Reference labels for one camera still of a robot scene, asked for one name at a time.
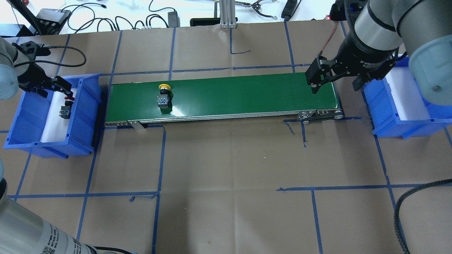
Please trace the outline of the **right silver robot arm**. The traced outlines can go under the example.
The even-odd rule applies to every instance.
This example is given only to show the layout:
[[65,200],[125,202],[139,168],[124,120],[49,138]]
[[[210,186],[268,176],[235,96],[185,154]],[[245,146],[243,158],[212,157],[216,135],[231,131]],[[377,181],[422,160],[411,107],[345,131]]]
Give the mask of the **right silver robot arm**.
[[305,76],[313,94],[343,77],[356,77],[355,91],[384,78],[404,45],[421,95],[451,105],[450,0],[340,0],[332,10],[344,14],[349,33],[332,60],[319,54],[310,64]]

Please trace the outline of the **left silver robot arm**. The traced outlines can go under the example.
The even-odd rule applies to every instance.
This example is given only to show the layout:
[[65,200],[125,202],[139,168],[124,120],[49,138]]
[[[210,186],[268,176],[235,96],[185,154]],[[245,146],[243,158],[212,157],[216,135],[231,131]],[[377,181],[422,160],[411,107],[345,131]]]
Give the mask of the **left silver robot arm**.
[[38,63],[38,56],[49,56],[54,46],[45,46],[33,41],[21,45],[10,43],[4,38],[0,42],[1,100],[10,99],[21,89],[46,98],[49,91],[65,95],[66,104],[73,103],[71,84],[63,77],[49,77]]

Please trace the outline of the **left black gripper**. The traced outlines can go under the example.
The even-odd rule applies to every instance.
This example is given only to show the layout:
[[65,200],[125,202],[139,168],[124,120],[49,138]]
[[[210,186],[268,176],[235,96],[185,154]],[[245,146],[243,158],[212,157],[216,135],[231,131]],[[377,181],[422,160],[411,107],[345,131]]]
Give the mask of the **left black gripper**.
[[74,100],[71,84],[63,77],[49,77],[36,62],[37,56],[49,56],[50,50],[60,46],[45,46],[33,41],[14,43],[17,50],[14,56],[14,70],[18,76],[19,88],[27,93],[36,93],[44,98],[48,91],[60,92],[65,100]]

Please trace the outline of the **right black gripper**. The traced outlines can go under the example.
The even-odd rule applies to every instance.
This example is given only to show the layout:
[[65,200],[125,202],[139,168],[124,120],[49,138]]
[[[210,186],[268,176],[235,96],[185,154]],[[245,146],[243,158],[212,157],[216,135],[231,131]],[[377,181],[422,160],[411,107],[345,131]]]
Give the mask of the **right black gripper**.
[[381,63],[366,63],[352,58],[351,63],[340,62],[338,59],[328,60],[319,52],[305,73],[307,85],[313,94],[326,83],[335,82],[344,77],[357,77],[352,82],[354,91],[359,91],[373,80],[382,80],[395,67],[397,62],[406,58],[406,53],[400,55],[394,52]]

